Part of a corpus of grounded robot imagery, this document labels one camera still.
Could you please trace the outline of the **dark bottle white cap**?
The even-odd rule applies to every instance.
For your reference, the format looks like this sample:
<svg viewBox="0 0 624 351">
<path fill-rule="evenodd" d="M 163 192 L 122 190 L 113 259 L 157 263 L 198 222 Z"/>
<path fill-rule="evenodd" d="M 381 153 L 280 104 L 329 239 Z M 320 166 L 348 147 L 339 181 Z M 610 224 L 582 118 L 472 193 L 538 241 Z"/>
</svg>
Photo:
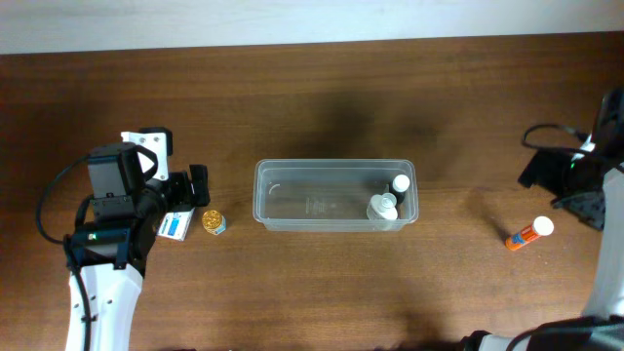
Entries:
<svg viewBox="0 0 624 351">
<path fill-rule="evenodd" d="M 406 193 L 410 188 L 410 178 L 407 175 L 396 175 L 389 183 L 388 192 L 396 198 L 396 204 L 401 205 L 406 198 Z"/>
</svg>

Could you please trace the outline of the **white calamine lotion bottle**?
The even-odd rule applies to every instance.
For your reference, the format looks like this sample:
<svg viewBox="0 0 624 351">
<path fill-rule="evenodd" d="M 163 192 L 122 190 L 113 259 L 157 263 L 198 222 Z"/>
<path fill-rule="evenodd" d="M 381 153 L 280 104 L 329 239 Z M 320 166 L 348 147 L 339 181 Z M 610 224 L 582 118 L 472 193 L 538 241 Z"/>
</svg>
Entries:
<svg viewBox="0 0 624 351">
<path fill-rule="evenodd" d="M 397 198 L 392 193 L 372 195 L 367 207 L 367 217 L 376 221 L 375 229 L 389 231 L 398 219 Z"/>
</svg>

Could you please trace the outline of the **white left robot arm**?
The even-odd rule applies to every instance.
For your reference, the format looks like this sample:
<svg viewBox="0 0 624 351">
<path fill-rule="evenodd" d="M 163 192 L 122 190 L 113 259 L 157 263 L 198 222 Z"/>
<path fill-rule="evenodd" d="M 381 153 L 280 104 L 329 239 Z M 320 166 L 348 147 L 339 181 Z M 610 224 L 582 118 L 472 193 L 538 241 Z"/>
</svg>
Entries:
<svg viewBox="0 0 624 351">
<path fill-rule="evenodd" d="M 93 193 L 81 204 L 62 246 L 70 270 L 66 349 L 126 350 L 148 254 L 166 214 L 210 203 L 208 169 L 156 176 L 139 158 L 155 152 L 131 142 L 94 148 L 87 156 Z"/>
</svg>

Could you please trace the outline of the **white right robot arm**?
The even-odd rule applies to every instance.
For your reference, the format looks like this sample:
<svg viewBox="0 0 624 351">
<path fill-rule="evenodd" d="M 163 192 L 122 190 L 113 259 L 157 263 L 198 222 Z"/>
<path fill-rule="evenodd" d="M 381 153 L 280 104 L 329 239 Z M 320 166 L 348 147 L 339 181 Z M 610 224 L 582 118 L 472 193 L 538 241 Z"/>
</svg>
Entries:
<svg viewBox="0 0 624 351">
<path fill-rule="evenodd" d="M 623 90 L 606 93 L 589 133 L 568 126 L 578 148 L 537 145 L 522 137 L 534 155 L 518 178 L 542 187 L 551 205 L 602 234 L 590 297 L 575 319 L 543 324 L 514 337 L 474 331 L 459 350 L 620 350 L 623 347 Z"/>
</svg>

